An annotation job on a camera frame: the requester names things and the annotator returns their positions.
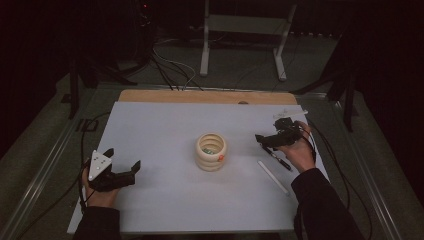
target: person's left hand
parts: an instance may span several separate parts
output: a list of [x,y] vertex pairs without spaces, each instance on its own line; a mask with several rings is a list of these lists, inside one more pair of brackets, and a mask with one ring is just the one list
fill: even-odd
[[85,168],[82,173],[82,182],[85,188],[85,196],[88,198],[87,207],[114,207],[115,199],[120,189],[114,189],[110,192],[95,191],[93,193],[94,189],[90,188],[88,185],[88,168]]

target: table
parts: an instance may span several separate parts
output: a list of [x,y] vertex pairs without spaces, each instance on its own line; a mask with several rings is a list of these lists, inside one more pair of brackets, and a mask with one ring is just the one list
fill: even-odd
[[290,7],[290,11],[285,18],[263,18],[247,16],[228,16],[209,13],[209,0],[205,0],[205,20],[203,52],[200,65],[200,76],[208,75],[209,68],[209,32],[239,32],[239,33],[259,33],[281,35],[280,45],[273,50],[275,66],[277,68],[278,80],[287,80],[284,70],[281,53],[289,34],[290,26],[296,10],[296,4]]
[[[98,148],[115,148],[114,172],[128,171],[141,160],[136,184],[122,189],[116,203],[121,210],[121,231],[292,230],[297,201],[290,183],[298,173],[287,171],[254,140],[254,133],[275,132],[270,113],[282,110],[282,104],[285,109],[300,109],[287,93],[123,91]],[[304,121],[303,116],[295,119]],[[229,146],[226,163],[217,172],[200,170],[193,159],[196,137],[205,131],[220,131]],[[258,160],[289,189],[290,196]],[[317,167],[326,174],[319,153]],[[80,218],[77,205],[69,233],[75,231]]]

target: hand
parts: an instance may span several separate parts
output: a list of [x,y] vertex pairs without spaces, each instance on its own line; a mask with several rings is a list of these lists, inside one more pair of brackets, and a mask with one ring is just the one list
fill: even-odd
[[88,185],[88,169],[85,168],[82,173],[82,182],[85,188],[85,196],[88,198],[88,207],[107,207],[113,208],[115,199],[120,189],[114,189],[110,192],[96,192]]
[[[298,123],[303,129],[302,134],[305,139],[309,139],[311,128],[304,122],[298,121]],[[290,146],[277,147],[278,150],[286,154],[286,158],[293,164],[299,173],[315,168],[312,149],[305,139],[301,138]]]

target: tape roll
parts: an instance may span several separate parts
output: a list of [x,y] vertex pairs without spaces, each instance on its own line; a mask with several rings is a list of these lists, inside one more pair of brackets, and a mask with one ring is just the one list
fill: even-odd
[[219,170],[224,165],[226,153],[227,143],[217,133],[203,134],[196,141],[196,163],[202,170]]

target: black pen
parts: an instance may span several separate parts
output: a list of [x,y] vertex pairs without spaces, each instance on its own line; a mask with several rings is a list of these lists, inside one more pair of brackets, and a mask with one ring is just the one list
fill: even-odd
[[281,163],[281,165],[283,165],[285,168],[287,168],[287,170],[289,170],[290,172],[292,172],[292,169],[290,167],[290,165],[288,165],[286,162],[284,162],[283,159],[277,157],[277,155],[275,155],[273,152],[271,152],[271,150],[269,150],[267,147],[264,147],[264,145],[261,144],[261,147],[263,150],[265,150],[269,155],[271,155],[271,157],[277,159],[277,161],[279,163]]

